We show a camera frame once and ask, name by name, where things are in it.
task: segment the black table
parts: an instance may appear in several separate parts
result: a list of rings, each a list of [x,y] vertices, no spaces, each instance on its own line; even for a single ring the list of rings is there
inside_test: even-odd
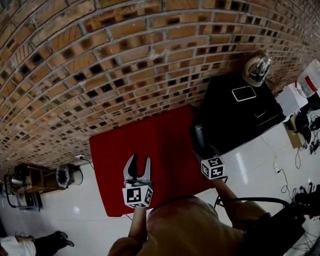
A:
[[[265,83],[252,87],[255,98],[236,101],[232,90],[246,86],[250,85],[239,72],[210,79],[199,118],[205,142],[219,155],[253,140],[285,119]]]

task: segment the shoe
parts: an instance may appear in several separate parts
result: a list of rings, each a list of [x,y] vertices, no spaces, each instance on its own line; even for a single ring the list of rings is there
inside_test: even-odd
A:
[[[65,232],[59,231],[59,234],[62,236],[62,238],[67,239],[68,235]]]
[[[75,247],[75,244],[69,240],[66,241],[66,245],[70,247]]]

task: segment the brown shirt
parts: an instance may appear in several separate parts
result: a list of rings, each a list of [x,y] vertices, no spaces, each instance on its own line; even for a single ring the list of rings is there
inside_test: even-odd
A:
[[[214,208],[192,197],[168,203],[153,210],[147,219],[147,241],[123,237],[111,247],[108,256],[230,256],[243,241],[244,221],[254,221],[265,211],[254,202],[243,203],[232,225],[219,221]]]

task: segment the pants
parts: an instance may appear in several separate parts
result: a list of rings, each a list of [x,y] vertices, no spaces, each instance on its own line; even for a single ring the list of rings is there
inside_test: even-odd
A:
[[[36,249],[35,256],[53,256],[62,248],[67,246],[67,240],[63,238],[60,232],[40,237],[34,241]]]

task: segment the electrical outlet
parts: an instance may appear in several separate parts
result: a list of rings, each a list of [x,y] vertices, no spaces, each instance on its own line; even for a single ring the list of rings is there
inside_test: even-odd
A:
[[[78,154],[78,155],[75,156],[75,158],[78,158],[78,159],[80,159],[80,157],[85,158],[86,156],[84,154]]]

